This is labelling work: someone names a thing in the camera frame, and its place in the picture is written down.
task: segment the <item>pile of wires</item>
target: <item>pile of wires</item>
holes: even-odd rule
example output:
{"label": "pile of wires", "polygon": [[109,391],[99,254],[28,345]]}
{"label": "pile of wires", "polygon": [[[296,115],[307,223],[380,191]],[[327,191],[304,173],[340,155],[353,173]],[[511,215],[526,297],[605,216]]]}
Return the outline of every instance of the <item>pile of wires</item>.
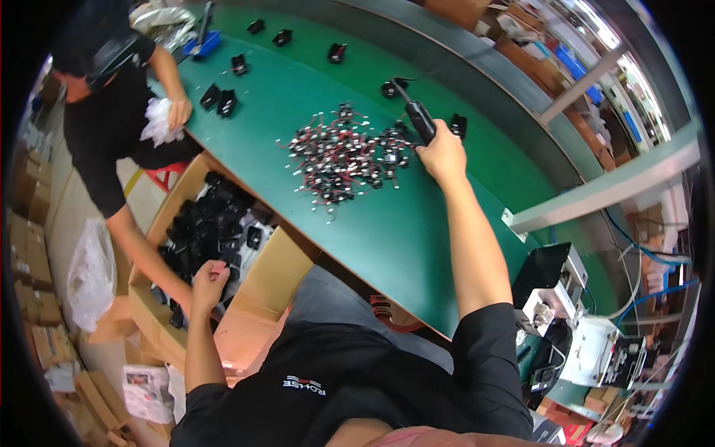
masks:
{"label": "pile of wires", "polygon": [[[332,216],[327,224],[335,220],[331,205],[381,188],[383,180],[391,180],[398,189],[395,171],[409,166],[415,150],[415,143],[404,137],[407,127],[400,120],[372,135],[374,129],[367,128],[369,121],[355,121],[355,117],[368,117],[357,113],[349,102],[340,103],[331,113],[336,118],[330,124],[324,124],[322,112],[314,114],[307,126],[295,131],[289,144],[281,146],[276,140],[278,147],[290,149],[288,157],[292,160],[286,168],[292,167],[293,175],[303,174],[303,183],[295,191],[317,195],[312,210],[324,205]],[[313,127],[316,118],[319,122]]]}

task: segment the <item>clear plastic bag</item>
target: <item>clear plastic bag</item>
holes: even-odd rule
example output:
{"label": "clear plastic bag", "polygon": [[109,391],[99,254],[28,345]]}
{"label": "clear plastic bag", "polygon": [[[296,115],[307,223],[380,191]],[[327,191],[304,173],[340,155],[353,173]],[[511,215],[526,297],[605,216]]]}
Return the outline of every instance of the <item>clear plastic bag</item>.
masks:
{"label": "clear plastic bag", "polygon": [[117,265],[107,226],[102,220],[89,219],[67,273],[72,320],[87,332],[94,332],[97,320],[112,306],[116,286]]}
{"label": "clear plastic bag", "polygon": [[149,98],[147,102],[147,113],[144,115],[149,119],[149,124],[142,130],[141,141],[146,139],[154,140],[154,147],[163,143],[170,143],[176,139],[184,139],[184,130],[177,127],[173,131],[169,129],[169,110],[172,102],[169,99]]}

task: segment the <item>white cable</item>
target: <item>white cable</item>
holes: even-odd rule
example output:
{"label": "white cable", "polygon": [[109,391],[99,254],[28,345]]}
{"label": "white cable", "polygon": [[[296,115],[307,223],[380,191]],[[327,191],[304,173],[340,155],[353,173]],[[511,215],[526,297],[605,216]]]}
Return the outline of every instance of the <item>white cable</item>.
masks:
{"label": "white cable", "polygon": [[626,312],[626,309],[628,309],[628,306],[631,305],[633,300],[636,299],[636,295],[638,294],[638,288],[641,287],[641,277],[643,276],[643,255],[638,256],[638,277],[636,278],[636,287],[633,288],[631,292],[631,297],[626,301],[626,304],[623,305],[622,308],[618,309],[616,312],[610,314],[610,315],[596,315],[598,317],[603,317],[608,320],[612,320],[613,318],[617,318],[621,316],[621,313]]}
{"label": "white cable", "polygon": [[559,354],[563,358],[563,361],[561,362],[561,364],[553,369],[554,371],[558,371],[558,370],[562,369],[563,366],[566,364],[566,356],[556,346],[554,346],[553,343],[551,344],[551,349],[556,351],[556,353]]}

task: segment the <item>man's hand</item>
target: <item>man's hand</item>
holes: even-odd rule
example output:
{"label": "man's hand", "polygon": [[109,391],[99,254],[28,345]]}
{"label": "man's hand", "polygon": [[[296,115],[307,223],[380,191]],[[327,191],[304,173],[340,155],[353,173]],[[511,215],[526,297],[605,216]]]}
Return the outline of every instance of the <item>man's hand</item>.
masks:
{"label": "man's hand", "polygon": [[172,108],[169,109],[169,128],[174,130],[189,120],[194,106],[191,105],[191,101],[186,95],[170,97],[169,99],[172,102]]}
{"label": "man's hand", "polygon": [[230,275],[226,262],[208,260],[194,276],[194,297],[191,301],[190,320],[208,318],[221,299],[221,292]]}
{"label": "man's hand", "polygon": [[437,134],[427,147],[417,147],[417,153],[427,172],[444,190],[450,182],[465,178],[467,155],[462,140],[450,132],[447,124],[441,119],[435,119],[434,122]]}

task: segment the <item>metal frame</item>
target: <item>metal frame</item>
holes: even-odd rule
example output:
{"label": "metal frame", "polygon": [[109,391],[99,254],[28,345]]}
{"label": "metal frame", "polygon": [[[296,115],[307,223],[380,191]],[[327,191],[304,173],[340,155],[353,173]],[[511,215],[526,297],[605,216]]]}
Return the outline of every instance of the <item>metal frame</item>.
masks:
{"label": "metal frame", "polygon": [[690,122],[671,141],[544,203],[513,215],[504,212],[502,221],[522,237],[524,233],[577,219],[641,194],[700,161],[697,128],[697,123]]}

